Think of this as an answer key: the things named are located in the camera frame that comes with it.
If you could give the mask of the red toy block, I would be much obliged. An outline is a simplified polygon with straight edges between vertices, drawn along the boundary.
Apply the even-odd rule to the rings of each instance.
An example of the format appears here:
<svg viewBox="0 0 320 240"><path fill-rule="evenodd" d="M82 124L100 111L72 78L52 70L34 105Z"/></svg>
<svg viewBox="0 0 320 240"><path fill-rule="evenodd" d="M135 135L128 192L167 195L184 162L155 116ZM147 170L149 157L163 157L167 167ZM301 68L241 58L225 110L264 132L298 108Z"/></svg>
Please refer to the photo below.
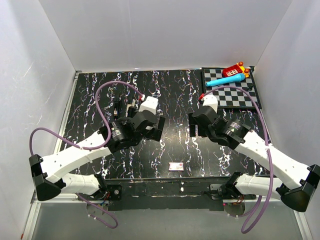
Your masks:
<svg viewBox="0 0 320 240"><path fill-rule="evenodd" d="M222 76L224 78L234 76L236 74L244 74L245 78L248 78L250 76L250 69L245 68L244 63L240 61L222 70Z"/></svg>

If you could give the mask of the blue toy marker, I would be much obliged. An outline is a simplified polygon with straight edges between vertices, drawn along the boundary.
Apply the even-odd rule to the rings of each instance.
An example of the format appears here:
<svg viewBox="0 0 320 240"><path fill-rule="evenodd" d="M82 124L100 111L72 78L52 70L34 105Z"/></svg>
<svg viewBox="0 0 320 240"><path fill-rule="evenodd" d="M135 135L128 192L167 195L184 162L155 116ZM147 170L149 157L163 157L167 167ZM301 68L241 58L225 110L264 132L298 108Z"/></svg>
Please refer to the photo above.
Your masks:
<svg viewBox="0 0 320 240"><path fill-rule="evenodd" d="M229 83L237 83L237 82L243 81L245 78L246 78L246 76L243 73L238 73L238 74L235 74L232 76L208 81L205 83L205 86L206 87L215 87L215 86L229 84Z"/></svg>

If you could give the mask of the checkered chess board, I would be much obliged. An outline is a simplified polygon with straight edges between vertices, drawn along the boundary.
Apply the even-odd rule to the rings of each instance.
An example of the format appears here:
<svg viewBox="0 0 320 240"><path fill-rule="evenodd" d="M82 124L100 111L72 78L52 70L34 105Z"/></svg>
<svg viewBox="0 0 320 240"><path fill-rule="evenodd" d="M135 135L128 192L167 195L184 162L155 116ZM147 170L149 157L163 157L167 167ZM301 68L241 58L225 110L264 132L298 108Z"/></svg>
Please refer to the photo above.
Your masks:
<svg viewBox="0 0 320 240"><path fill-rule="evenodd" d="M218 101L218 107L222 109L254 109L252 100L259 109L262 108L260 97L256 88L253 70L254 67L249 67L249 77L241 82L226 83L226 88L218 89L210 92L214 87L206 87L206 82L221 79L223 68L221 67L203 67L201 69L202 92L213 94ZM248 91L249 85L253 85L253 89Z"/></svg>

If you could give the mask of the black stapler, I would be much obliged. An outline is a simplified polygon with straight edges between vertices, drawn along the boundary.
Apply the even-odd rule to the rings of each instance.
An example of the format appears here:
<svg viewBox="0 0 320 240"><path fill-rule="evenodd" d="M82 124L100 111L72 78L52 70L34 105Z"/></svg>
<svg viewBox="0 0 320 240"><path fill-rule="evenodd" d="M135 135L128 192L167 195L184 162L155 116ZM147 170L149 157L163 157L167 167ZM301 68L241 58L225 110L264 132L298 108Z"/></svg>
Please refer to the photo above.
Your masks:
<svg viewBox="0 0 320 240"><path fill-rule="evenodd" d="M113 118L115 120L117 120L120 117L121 109L122 109L122 98L118 96L114 100L114 106L113 106Z"/></svg>

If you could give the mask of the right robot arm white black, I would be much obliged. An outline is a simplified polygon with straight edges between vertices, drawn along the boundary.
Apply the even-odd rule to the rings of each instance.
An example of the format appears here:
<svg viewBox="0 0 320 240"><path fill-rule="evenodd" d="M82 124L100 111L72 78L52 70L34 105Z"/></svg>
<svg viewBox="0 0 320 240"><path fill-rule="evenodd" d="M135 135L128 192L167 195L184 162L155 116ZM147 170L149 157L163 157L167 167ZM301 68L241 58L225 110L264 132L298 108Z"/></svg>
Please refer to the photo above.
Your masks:
<svg viewBox="0 0 320 240"><path fill-rule="evenodd" d="M306 165L285 155L239 120L226 121L205 107L188 115L190 136L207 137L213 143L229 147L268 169L269 176L235 172L228 181L210 193L221 199L240 196L267 196L282 201L287 207L304 213L318 188L320 167Z"/></svg>

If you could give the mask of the red white staple box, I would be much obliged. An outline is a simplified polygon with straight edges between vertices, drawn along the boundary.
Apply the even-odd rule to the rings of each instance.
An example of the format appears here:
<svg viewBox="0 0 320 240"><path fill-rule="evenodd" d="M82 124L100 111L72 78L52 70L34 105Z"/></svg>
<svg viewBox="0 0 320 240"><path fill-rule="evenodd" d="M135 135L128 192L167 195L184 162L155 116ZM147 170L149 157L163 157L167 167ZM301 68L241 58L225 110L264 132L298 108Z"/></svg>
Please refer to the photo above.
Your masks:
<svg viewBox="0 0 320 240"><path fill-rule="evenodd" d="M170 172L182 172L184 171L184 163L183 162L170 162L168 170Z"/></svg>

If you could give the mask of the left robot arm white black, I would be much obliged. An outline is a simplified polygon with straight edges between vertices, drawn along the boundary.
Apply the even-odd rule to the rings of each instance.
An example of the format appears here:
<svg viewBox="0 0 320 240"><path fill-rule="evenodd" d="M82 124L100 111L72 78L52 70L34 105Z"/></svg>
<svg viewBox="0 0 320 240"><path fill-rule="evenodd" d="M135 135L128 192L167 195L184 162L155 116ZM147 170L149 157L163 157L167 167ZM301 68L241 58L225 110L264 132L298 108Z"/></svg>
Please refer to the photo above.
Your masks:
<svg viewBox="0 0 320 240"><path fill-rule="evenodd" d="M71 172L87 163L137 146L143 139L160 141L165 117L148 110L133 117L121 117L101 127L90 137L58 153L29 158L31 176L39 201L48 201L61 193L85 194L95 200L111 191L100 174L80 175Z"/></svg>

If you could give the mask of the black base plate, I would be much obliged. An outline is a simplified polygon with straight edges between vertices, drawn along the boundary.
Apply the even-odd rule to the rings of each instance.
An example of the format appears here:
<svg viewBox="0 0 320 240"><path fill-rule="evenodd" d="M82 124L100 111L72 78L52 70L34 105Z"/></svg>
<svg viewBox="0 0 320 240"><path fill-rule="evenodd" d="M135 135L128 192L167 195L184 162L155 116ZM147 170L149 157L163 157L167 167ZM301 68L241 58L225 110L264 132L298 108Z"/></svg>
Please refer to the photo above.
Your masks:
<svg viewBox="0 0 320 240"><path fill-rule="evenodd" d="M186 210L223 211L223 199L205 194L225 184L229 177L130 178L107 179L106 193L89 201L105 203L110 211L122 210Z"/></svg>

